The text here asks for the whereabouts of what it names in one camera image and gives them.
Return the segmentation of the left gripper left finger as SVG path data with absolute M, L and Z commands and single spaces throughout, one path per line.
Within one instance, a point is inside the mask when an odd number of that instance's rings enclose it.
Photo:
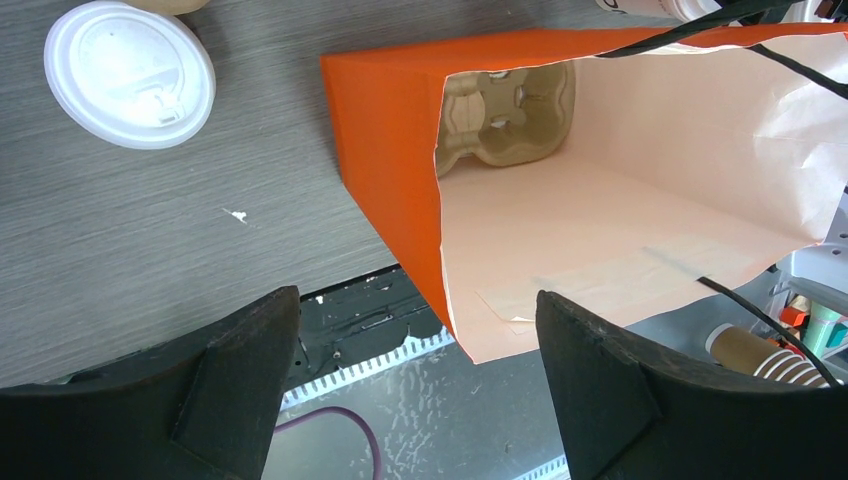
M 1 392 L 5 479 L 258 479 L 300 325 L 298 289 L 71 376 Z

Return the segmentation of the orange paper bag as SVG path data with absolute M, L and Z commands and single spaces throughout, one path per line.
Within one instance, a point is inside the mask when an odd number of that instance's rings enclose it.
M 447 78 L 570 61 L 539 161 L 435 148 Z M 538 347 L 554 291 L 627 326 L 823 242 L 847 182 L 847 27 L 536 29 L 324 55 L 343 183 L 477 363 Z

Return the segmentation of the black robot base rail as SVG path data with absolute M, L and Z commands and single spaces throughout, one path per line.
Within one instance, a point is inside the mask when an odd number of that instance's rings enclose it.
M 300 316 L 282 410 L 454 342 L 398 265 L 303 295 Z

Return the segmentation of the white paper coffee cup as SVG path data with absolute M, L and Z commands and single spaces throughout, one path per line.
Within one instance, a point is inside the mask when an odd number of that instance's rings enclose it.
M 618 14 L 696 20 L 721 8 L 715 0 L 596 0 L 601 9 Z

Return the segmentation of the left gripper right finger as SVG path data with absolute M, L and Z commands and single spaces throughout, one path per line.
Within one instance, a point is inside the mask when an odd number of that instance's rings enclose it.
M 843 479 L 847 390 L 708 364 L 554 293 L 536 330 L 575 479 Z

